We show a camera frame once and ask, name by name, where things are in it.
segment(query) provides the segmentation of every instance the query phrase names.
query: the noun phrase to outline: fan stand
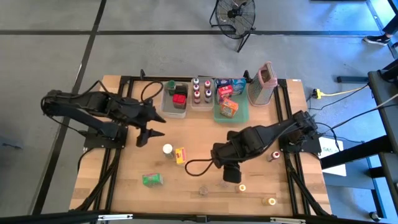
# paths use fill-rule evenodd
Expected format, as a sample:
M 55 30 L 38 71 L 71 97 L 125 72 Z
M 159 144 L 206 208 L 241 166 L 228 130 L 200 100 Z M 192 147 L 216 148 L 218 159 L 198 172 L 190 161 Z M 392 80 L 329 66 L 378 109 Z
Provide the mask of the fan stand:
M 210 23 L 211 27 L 215 27 L 215 26 L 217 26 L 217 27 L 229 26 L 229 27 L 232 27 L 232 28 L 234 28 L 233 26 L 231 26 L 231 25 L 228 25 L 228 24 L 226 24 L 226 25 L 213 25 L 213 24 L 211 23 L 211 19 L 213 18 L 213 15 L 214 15 L 214 13 L 216 12 L 217 5 L 218 5 L 218 2 L 219 2 L 219 1 L 220 1 L 220 0 L 217 0 L 217 1 L 216 1 L 216 5 L 214 6 L 213 12 L 211 13 L 211 16 L 210 16 L 210 19 L 209 19 L 209 23 Z M 242 40 L 241 40 L 241 43 L 239 44 L 239 47 L 238 47 L 237 53 L 239 53 L 239 52 L 241 51 L 241 49 L 242 49 L 243 45 L 246 43 L 246 41 L 247 41 L 247 40 L 248 40 L 248 38 L 250 37 L 250 35 L 251 35 L 251 32 L 252 32 L 252 31 L 254 31 L 254 30 L 256 30 L 256 28 L 254 28 L 254 27 L 250 28 L 250 31 L 249 31 L 249 33 L 248 33 L 248 34 L 246 34 L 246 35 L 247 35 L 247 37 L 246 37 L 246 38 L 244 38 L 244 37 L 242 38 Z

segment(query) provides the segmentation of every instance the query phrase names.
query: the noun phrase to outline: gray floor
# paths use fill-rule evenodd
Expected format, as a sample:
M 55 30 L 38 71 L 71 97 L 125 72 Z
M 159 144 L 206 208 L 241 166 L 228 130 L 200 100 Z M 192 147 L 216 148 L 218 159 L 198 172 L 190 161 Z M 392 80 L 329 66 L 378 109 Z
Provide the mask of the gray floor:
M 384 1 L 372 0 L 376 9 L 384 8 Z M 99 0 L 1 1 L 0 29 L 90 30 L 99 4 Z M 210 30 L 213 4 L 210 0 L 108 1 L 99 29 Z M 256 9 L 258 30 L 378 30 L 365 2 L 257 1 Z M 42 116 L 39 101 L 51 89 L 72 89 L 87 40 L 85 35 L 0 35 L 0 136 L 24 146 L 0 150 L 0 217 L 30 212 L 58 128 Z M 313 88 L 333 93 L 361 87 L 337 84 L 335 77 L 365 76 L 393 61 L 387 47 L 365 44 L 360 37 L 252 36 L 239 54 L 234 51 L 237 45 L 237 40 L 223 35 L 97 36 L 81 90 L 103 75 L 138 75 L 141 68 L 153 76 L 240 77 L 244 70 L 254 74 L 269 60 L 278 77 L 302 79 L 307 95 Z M 337 98 L 312 100 L 312 107 Z M 370 90 L 365 89 L 312 113 L 317 114 L 317 121 L 333 125 L 374 106 Z M 71 126 L 83 128 L 76 123 Z M 336 133 L 366 141 L 383 135 L 384 129 L 374 112 Z M 68 209 L 83 140 L 74 132 L 67 133 L 45 213 Z M 333 213 L 339 217 L 368 220 L 367 213 L 374 210 L 370 191 L 328 187 L 328 193 Z M 388 195 L 384 201 L 389 218 L 383 221 L 396 222 Z

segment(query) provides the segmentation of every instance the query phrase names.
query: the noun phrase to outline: clear plastic container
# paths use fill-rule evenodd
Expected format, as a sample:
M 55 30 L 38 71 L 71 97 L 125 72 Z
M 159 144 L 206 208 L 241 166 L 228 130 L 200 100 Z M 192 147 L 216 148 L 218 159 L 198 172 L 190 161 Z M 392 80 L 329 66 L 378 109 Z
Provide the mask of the clear plastic container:
M 220 113 L 220 105 L 216 103 L 214 105 L 214 120 L 217 123 L 245 123 L 249 120 L 249 108 L 248 108 L 248 94 L 244 90 L 242 94 L 231 96 L 230 99 L 234 102 L 239 103 L 238 111 L 235 113 L 233 118 L 226 117 Z
M 199 79 L 199 91 L 200 91 L 200 103 L 195 103 L 193 102 L 194 97 L 193 93 L 190 94 L 191 99 L 191 108 L 195 111 L 211 111 L 214 107 L 214 100 L 215 100 L 215 86 L 214 86 L 214 80 L 212 78 L 198 78 Z M 206 103 L 205 101 L 205 82 L 209 80 L 211 83 L 210 90 L 211 90 L 211 101 L 210 103 Z
M 187 83 L 182 83 L 182 82 L 175 82 L 176 85 L 183 85 L 185 86 L 188 91 L 190 91 L 190 88 Z M 160 106 L 160 112 L 168 118 L 185 118 L 187 115 L 187 107 L 185 109 L 179 109 L 175 108 L 173 105 L 173 96 L 170 96 L 169 91 L 166 90 L 166 88 L 163 88 L 162 90 L 162 104 Z

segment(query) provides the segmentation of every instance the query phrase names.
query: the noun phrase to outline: wooden tabletop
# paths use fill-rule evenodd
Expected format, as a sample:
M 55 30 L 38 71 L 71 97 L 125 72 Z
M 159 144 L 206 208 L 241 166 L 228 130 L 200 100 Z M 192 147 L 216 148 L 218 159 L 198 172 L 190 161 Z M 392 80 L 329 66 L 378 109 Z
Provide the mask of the wooden tabletop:
M 107 75 L 103 78 L 103 82 L 109 91 L 116 93 L 120 78 L 120 76 Z M 132 97 L 139 99 L 146 84 L 147 82 L 134 82 Z M 307 110 L 301 81 L 287 80 L 287 85 L 292 112 Z M 152 95 L 158 89 L 158 85 L 152 85 L 146 90 L 145 95 Z M 280 96 L 281 103 L 284 105 L 282 92 Z M 160 101 L 160 95 L 154 98 L 157 111 L 160 111 Z M 121 153 L 112 212 L 292 215 L 284 159 L 281 157 L 276 161 L 266 161 L 270 153 L 279 150 L 277 142 L 262 156 L 241 164 L 242 184 L 246 185 L 246 191 L 239 194 L 234 190 L 235 184 L 230 183 L 227 187 L 220 185 L 223 169 L 212 166 L 203 176 L 192 177 L 185 173 L 183 166 L 176 165 L 162 152 L 162 146 L 169 143 L 174 147 L 184 147 L 188 160 L 208 159 L 213 143 L 226 142 L 228 131 L 240 131 L 245 127 L 256 125 L 268 126 L 278 122 L 274 96 L 264 107 L 253 107 L 249 103 L 247 123 L 216 123 L 212 111 L 192 111 L 190 105 L 187 105 L 185 119 L 165 118 L 165 120 L 167 121 L 165 124 L 153 121 L 148 123 L 148 128 L 163 132 L 165 136 L 150 138 L 144 147 L 135 146 L 139 130 L 129 128 L 126 147 Z M 104 149 L 94 149 L 83 158 L 70 208 L 79 206 L 97 184 L 103 155 Z M 329 199 L 319 160 L 311 154 L 301 153 L 300 155 L 306 186 L 322 208 L 330 213 Z M 207 165 L 207 162 L 192 163 L 189 169 L 192 173 L 199 173 Z M 164 184 L 148 188 L 142 184 L 142 175 L 154 172 L 162 174 Z M 201 186 L 208 188 L 208 195 L 205 197 L 198 192 Z M 106 185 L 100 208 L 104 208 L 107 192 Z M 297 186 L 295 186 L 295 192 L 298 209 L 302 213 L 302 201 Z M 269 197 L 276 198 L 277 204 L 264 206 L 261 200 Z

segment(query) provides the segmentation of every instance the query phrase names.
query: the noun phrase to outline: cheese grater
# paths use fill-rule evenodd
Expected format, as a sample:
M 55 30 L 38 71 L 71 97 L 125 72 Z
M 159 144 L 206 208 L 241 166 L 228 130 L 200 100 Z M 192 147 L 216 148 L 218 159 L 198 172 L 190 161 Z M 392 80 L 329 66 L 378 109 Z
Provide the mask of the cheese grater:
M 278 85 L 278 79 L 271 62 L 266 62 L 248 86 L 248 98 L 253 106 L 265 106 Z

